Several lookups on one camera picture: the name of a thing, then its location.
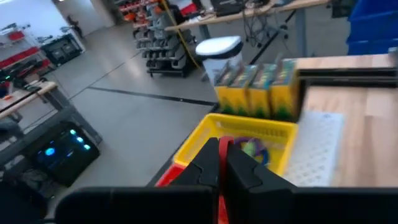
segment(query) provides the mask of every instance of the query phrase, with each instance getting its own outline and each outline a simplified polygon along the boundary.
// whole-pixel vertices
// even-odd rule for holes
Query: white wall
[[[56,6],[64,18],[70,15],[73,21],[79,22],[83,35],[104,27],[90,0],[64,0],[56,2]]]
[[[0,3],[0,27],[12,23],[19,26],[30,24],[33,36],[63,35],[66,21],[51,0],[11,0]]]
[[[112,17],[109,9],[106,8],[102,0],[90,0],[99,17],[102,19],[106,27],[114,26],[114,18]]]

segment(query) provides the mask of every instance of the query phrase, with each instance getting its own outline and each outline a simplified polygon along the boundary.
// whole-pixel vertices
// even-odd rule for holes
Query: yellow cable
[[[174,17],[173,17],[173,15],[171,14],[170,9],[169,9],[169,7],[168,7],[166,1],[165,1],[165,0],[162,0],[162,4],[163,4],[163,6],[164,6],[164,8],[165,8],[165,10],[166,10],[166,12],[167,12],[167,14],[169,15],[171,21],[173,22],[173,25],[174,25],[174,26],[177,26],[177,23],[176,23],[176,21],[174,20]],[[195,66],[196,66],[201,72],[203,72],[203,69],[201,69],[201,67],[199,66],[199,64],[196,62],[196,60],[193,58],[192,54],[190,53],[190,51],[189,51],[189,49],[188,49],[188,45],[187,45],[187,43],[185,42],[185,40],[184,40],[184,38],[183,38],[183,36],[182,36],[182,34],[181,34],[181,32],[180,32],[179,29],[177,30],[177,33],[178,33],[178,36],[180,36],[182,45],[185,47],[185,51],[188,53],[189,57],[191,58],[191,61],[195,64]]]

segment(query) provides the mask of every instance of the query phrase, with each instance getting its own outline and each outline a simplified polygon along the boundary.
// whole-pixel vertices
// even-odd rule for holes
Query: wooden tabletop
[[[300,58],[298,64],[300,68],[392,67],[387,55]],[[398,90],[313,86],[304,108],[345,116],[333,185],[398,185]]]
[[[392,68],[394,62],[388,54],[299,58],[299,69]]]
[[[256,9],[255,12],[253,11],[253,9],[246,9],[245,16],[251,17],[254,15],[254,13],[256,13],[256,15],[260,15],[260,14],[265,14],[265,13],[273,13],[276,11],[281,12],[281,11],[288,11],[288,10],[293,10],[293,9],[300,9],[303,7],[317,6],[320,4],[326,4],[329,1],[330,0],[294,0],[290,4],[287,4],[286,6],[272,8],[273,5],[275,4],[274,3],[275,1],[271,0],[269,4],[262,6],[259,9]],[[215,24],[215,23],[219,23],[219,22],[233,21],[236,19],[241,19],[242,17],[243,17],[242,12],[233,14],[233,15],[228,15],[228,16],[221,16],[221,17],[207,16],[206,18],[204,18],[204,20],[195,21],[195,22],[187,21],[178,26],[166,27],[165,30],[187,29],[187,28],[199,26],[199,25],[207,25],[207,24]]]
[[[43,95],[44,93],[47,93],[50,90],[57,87],[57,84],[55,82],[42,82],[42,83],[37,83],[34,85],[42,88],[41,90],[38,91],[38,94],[40,94],[40,95]],[[20,100],[27,94],[29,94],[28,91],[24,91],[24,90],[15,91],[14,93],[11,94],[12,95],[11,99],[9,99],[9,100],[0,99],[0,108],[6,108],[7,106],[13,104],[14,102],[17,102],[18,100]],[[36,99],[37,97],[38,97],[37,94],[33,94],[33,95],[23,99],[22,101],[18,102],[16,105],[14,105],[14,106],[8,108],[6,111],[3,111],[2,113],[0,113],[0,119],[3,119],[6,116],[9,116],[13,112],[17,111],[19,108],[25,106],[26,104],[28,104],[31,101],[33,101],[34,99]]]

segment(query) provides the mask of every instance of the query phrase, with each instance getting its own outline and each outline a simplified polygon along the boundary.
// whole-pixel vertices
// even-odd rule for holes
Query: yellow box
[[[173,157],[177,164],[188,166],[209,138],[223,136],[261,139],[269,151],[268,169],[283,175],[290,159],[297,125],[281,121],[210,113],[200,121]]]
[[[220,77],[215,81],[214,89],[216,91],[222,113],[235,114],[233,104],[229,100],[232,93],[228,86],[232,83],[235,77],[242,72],[242,67],[243,66],[239,66],[239,68],[233,69],[227,66],[224,71],[222,71]]]
[[[249,116],[251,111],[248,86],[256,76],[259,67],[257,65],[246,65],[243,71],[235,76],[228,87],[229,102],[231,102],[235,115]]]
[[[299,113],[299,81],[295,59],[284,59],[282,68],[271,85],[273,118],[295,121]]]
[[[271,117],[269,85],[275,77],[276,70],[277,66],[274,64],[261,65],[259,72],[249,84],[250,115],[255,118],[269,119]]]

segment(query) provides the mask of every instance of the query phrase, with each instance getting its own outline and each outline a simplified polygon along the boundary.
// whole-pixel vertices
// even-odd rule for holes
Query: blue bin
[[[347,42],[348,55],[385,54],[388,48],[398,47],[398,39],[392,40],[364,40]]]
[[[348,19],[351,41],[398,37],[398,0],[359,0]]]

